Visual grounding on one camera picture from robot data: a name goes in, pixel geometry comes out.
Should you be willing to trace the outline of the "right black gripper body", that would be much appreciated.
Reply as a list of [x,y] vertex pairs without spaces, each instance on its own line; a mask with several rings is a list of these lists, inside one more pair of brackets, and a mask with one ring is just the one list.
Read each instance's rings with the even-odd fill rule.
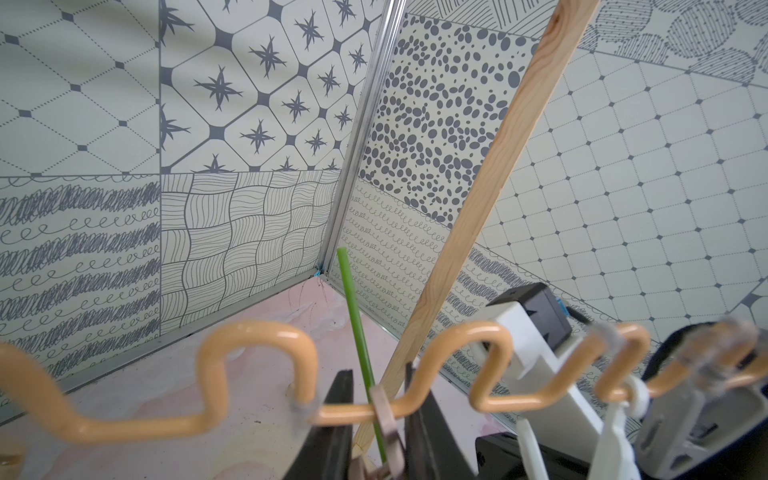
[[[657,373],[673,347],[712,323],[675,331],[652,356],[643,380]],[[767,479],[767,466],[755,460],[767,449],[767,377],[713,393],[683,383],[653,400],[634,443],[641,479]],[[475,441],[480,479],[532,479],[527,473],[517,435],[498,433]],[[587,479],[586,461],[540,446],[549,479]]]

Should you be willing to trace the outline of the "wooden clothes hanger with clips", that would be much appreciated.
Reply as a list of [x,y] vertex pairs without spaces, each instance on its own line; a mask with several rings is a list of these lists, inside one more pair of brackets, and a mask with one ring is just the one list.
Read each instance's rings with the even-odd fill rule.
[[[374,371],[384,370],[395,338],[363,318]],[[324,396],[339,370],[354,369],[354,402],[365,393],[348,325],[297,321],[313,335],[320,358],[318,387]],[[145,419],[196,413],[202,406],[194,384],[194,335],[150,355],[69,399],[78,412],[106,420]],[[254,347],[226,359],[229,415],[213,431],[192,438],[128,444],[75,445],[54,438],[26,416],[1,427],[1,439],[19,442],[25,461],[19,479],[281,479],[302,446],[308,428],[296,426],[289,406],[290,359]],[[500,418],[473,410],[466,395],[439,376],[432,393],[460,451],[477,470],[475,439],[512,432]]]

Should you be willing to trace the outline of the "blue tulip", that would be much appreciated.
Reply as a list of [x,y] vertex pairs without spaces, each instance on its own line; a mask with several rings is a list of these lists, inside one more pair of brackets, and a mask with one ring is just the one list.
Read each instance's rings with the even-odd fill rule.
[[361,320],[350,259],[345,247],[338,248],[336,253],[360,370],[366,389],[366,395],[369,398],[370,389],[375,386],[375,379]]

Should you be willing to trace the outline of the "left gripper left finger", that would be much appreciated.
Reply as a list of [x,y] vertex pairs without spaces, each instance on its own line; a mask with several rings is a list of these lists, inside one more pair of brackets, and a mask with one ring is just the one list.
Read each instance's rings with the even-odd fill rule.
[[[352,370],[339,371],[324,399],[324,406],[351,403]],[[351,460],[353,427],[313,426],[283,480],[345,480]]]

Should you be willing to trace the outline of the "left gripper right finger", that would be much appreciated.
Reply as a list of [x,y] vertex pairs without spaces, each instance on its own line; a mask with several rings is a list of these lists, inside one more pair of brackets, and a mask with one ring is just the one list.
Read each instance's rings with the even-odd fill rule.
[[432,392],[405,418],[405,476],[411,480],[461,480],[476,476]]

